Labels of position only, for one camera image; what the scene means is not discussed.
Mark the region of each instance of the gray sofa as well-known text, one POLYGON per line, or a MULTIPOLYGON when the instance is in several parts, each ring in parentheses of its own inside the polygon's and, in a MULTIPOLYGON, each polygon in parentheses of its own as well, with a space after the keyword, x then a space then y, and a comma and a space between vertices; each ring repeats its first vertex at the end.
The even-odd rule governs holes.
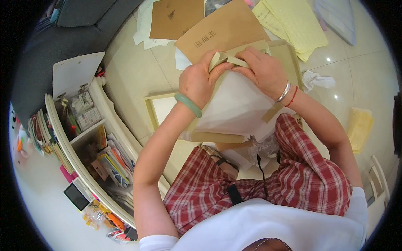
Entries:
POLYGON ((42 19, 21 54, 11 103, 22 125, 45 109, 44 95, 52 93, 53 64, 104 51, 123 21, 143 0, 59 0, 55 22, 42 19))

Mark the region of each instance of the white t-shirt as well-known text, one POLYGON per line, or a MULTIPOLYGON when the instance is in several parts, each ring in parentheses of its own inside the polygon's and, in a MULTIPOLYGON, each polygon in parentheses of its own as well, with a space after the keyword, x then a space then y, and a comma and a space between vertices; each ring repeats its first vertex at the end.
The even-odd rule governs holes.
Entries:
POLYGON ((251 199, 193 226, 180 239, 151 235, 140 251, 242 250, 264 238, 277 238, 293 251, 359 250, 366 238, 367 202, 353 188, 349 209, 341 216, 320 214, 251 199))

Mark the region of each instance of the silver bangle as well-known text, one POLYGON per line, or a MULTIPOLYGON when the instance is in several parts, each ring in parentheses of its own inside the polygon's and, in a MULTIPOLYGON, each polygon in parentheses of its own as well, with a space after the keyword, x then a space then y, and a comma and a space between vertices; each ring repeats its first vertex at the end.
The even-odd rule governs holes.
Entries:
POLYGON ((286 95, 289 93, 290 87, 291 87, 291 84, 290 84, 290 81, 288 80, 287 84, 286 84, 286 87, 285 87, 285 90, 283 91, 282 95, 277 100, 275 100, 276 103, 281 102, 282 99, 284 97, 286 97, 286 95))

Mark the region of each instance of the left hand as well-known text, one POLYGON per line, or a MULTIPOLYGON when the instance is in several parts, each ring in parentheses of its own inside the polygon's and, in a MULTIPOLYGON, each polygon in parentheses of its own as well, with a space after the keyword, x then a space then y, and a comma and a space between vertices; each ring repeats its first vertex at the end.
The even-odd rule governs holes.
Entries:
POLYGON ((211 99, 218 78, 233 67, 231 63, 221 63, 208 74, 209 63, 216 52, 207 52, 198 63, 188 66, 179 78, 179 92, 201 110, 211 99))

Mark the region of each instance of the hand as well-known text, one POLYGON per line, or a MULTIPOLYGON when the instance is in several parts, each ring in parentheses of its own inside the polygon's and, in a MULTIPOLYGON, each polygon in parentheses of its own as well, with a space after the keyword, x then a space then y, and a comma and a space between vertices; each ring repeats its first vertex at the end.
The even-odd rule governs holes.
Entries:
POLYGON ((232 71, 241 73, 251 80, 262 93, 277 100, 287 84, 287 76, 281 62, 275 57, 249 46, 235 55, 248 63, 251 69, 236 66, 232 71))
POLYGON ((211 99, 218 78, 233 67, 231 63, 221 63, 208 74, 209 63, 216 52, 207 52, 198 63, 188 66, 179 78, 179 92, 201 110, 211 99))

